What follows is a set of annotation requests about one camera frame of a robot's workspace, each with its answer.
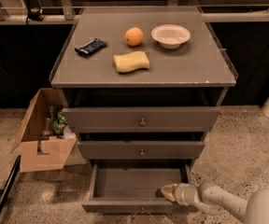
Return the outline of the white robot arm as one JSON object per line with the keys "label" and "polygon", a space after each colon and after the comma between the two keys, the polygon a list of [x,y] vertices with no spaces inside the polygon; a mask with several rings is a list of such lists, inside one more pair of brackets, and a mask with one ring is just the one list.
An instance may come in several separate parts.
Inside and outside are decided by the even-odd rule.
{"label": "white robot arm", "polygon": [[194,169],[198,186],[169,184],[165,199],[207,215],[226,210],[243,224],[269,224],[269,97],[261,108],[227,108]]}

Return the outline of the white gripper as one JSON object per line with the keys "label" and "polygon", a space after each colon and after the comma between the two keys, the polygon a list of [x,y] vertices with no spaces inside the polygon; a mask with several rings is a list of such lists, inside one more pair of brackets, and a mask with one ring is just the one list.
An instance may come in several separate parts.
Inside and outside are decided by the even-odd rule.
{"label": "white gripper", "polygon": [[197,188],[185,183],[165,185],[161,187],[161,193],[168,201],[180,205],[196,206],[200,202]]}

